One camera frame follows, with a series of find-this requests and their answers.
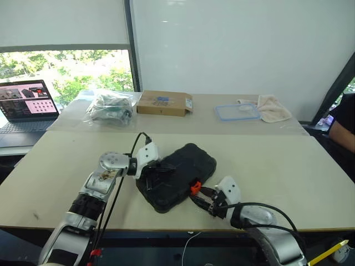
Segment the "black plastic tool case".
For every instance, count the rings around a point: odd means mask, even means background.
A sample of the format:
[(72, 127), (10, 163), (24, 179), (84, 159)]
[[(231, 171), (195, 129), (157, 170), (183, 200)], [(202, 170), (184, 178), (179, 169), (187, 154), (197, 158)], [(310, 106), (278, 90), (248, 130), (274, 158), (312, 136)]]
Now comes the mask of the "black plastic tool case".
[(176, 170), (158, 171), (153, 175), (156, 184), (150, 191), (146, 190), (146, 180), (136, 180), (137, 189), (158, 213), (166, 213), (197, 194), (217, 166), (215, 158), (193, 143), (184, 145), (158, 162), (172, 164)]

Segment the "beige towel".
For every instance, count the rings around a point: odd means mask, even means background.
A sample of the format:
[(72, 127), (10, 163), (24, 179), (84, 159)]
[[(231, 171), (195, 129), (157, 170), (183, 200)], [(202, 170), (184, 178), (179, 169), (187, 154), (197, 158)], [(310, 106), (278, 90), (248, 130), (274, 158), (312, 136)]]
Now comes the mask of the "beige towel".
[(292, 114), (279, 102), (274, 95), (259, 95), (256, 100), (238, 99), (238, 104), (253, 104), (266, 123), (276, 123), (292, 118)]

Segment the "flat brown cardboard box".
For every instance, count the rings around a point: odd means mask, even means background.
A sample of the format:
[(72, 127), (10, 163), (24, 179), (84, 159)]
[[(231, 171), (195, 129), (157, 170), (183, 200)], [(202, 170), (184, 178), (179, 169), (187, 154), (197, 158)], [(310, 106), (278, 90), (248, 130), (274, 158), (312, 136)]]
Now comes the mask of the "flat brown cardboard box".
[(193, 101), (187, 93), (145, 90), (136, 109), (138, 114), (184, 117), (193, 112)]

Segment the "clear plastic bag of parts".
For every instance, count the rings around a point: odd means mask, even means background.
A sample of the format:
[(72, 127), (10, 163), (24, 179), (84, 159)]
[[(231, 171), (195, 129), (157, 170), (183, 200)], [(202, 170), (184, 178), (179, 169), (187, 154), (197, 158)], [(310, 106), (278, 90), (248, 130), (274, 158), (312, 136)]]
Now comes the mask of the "clear plastic bag of parts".
[(134, 121), (136, 103), (135, 96), (127, 92), (99, 89), (85, 111), (85, 119), (101, 125), (127, 127)]

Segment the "seated person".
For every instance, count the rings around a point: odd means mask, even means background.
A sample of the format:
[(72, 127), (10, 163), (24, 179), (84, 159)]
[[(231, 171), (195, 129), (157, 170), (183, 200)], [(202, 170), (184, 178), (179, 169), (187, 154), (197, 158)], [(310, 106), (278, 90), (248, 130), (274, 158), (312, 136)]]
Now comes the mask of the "seated person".
[(331, 115), (330, 139), (355, 154), (355, 93), (344, 95)]

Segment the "clear blue-rimmed container lid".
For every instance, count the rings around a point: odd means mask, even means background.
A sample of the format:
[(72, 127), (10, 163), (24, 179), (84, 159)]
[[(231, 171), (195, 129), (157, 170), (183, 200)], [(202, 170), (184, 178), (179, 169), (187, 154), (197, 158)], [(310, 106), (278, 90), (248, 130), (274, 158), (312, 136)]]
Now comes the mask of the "clear blue-rimmed container lid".
[(256, 106), (250, 103), (221, 105), (214, 108), (221, 121), (258, 120), (261, 114)]

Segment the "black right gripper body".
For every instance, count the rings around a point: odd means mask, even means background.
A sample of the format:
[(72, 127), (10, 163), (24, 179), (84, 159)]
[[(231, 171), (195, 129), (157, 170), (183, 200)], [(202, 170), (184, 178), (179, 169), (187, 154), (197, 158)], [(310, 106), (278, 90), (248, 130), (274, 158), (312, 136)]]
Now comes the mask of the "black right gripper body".
[(219, 217), (221, 219), (226, 218), (228, 208), (227, 197), (221, 190), (216, 190), (209, 188), (207, 196), (212, 200), (212, 203), (208, 207), (207, 211), (210, 215), (214, 217)]

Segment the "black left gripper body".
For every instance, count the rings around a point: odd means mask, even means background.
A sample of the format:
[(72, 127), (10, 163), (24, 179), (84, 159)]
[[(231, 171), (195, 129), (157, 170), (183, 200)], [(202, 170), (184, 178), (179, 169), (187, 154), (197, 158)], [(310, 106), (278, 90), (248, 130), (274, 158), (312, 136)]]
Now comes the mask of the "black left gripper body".
[(159, 171), (160, 168), (161, 168), (161, 163), (159, 162), (149, 163), (148, 165), (143, 167), (141, 171), (140, 179), (145, 180), (147, 178), (151, 178)]

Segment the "black diagonal window frame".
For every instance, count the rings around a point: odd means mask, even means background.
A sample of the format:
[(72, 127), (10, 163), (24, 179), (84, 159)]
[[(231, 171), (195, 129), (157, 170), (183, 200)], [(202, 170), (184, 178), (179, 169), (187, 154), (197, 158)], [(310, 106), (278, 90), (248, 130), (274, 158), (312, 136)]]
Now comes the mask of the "black diagonal window frame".
[(315, 126), (321, 118), (329, 111), (331, 105), (343, 93), (344, 89), (355, 77), (355, 52), (352, 54), (339, 76), (336, 78), (326, 96), (324, 97), (321, 106), (312, 119), (310, 125)]

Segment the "white roller blind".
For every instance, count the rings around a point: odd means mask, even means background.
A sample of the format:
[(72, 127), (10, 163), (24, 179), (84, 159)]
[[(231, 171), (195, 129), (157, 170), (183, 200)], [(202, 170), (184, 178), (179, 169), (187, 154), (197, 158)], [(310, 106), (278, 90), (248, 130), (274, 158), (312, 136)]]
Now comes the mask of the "white roller blind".
[(128, 45), (124, 0), (0, 0), (0, 52)]

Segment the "black window pillar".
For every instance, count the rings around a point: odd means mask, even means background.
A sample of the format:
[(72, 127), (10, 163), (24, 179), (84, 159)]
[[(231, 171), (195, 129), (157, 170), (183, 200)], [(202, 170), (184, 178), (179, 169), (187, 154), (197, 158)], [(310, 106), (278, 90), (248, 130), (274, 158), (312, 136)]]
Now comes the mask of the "black window pillar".
[(134, 20), (133, 20), (132, 8), (131, 8), (131, 0), (123, 0), (123, 3), (124, 3), (128, 42), (129, 42), (131, 74), (133, 77), (134, 89), (136, 92), (142, 92), (140, 70), (139, 70), (139, 59), (137, 57), (136, 44), (135, 44), (135, 33), (134, 33), (134, 25), (133, 25)]

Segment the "open grey laptop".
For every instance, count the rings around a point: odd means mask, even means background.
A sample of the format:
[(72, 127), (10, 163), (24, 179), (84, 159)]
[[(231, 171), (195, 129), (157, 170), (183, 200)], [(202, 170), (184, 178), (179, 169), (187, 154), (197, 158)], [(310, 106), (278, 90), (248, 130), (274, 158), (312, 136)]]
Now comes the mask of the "open grey laptop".
[(0, 83), (0, 112), (0, 148), (34, 146), (59, 116), (44, 80)]

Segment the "white sneaker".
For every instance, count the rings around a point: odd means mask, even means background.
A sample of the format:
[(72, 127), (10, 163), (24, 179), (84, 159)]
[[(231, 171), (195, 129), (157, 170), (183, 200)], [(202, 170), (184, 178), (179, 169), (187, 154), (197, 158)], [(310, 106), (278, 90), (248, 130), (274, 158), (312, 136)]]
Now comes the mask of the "white sneaker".
[(349, 257), (350, 251), (351, 248), (346, 244), (332, 254), (332, 260), (339, 264), (344, 263)]

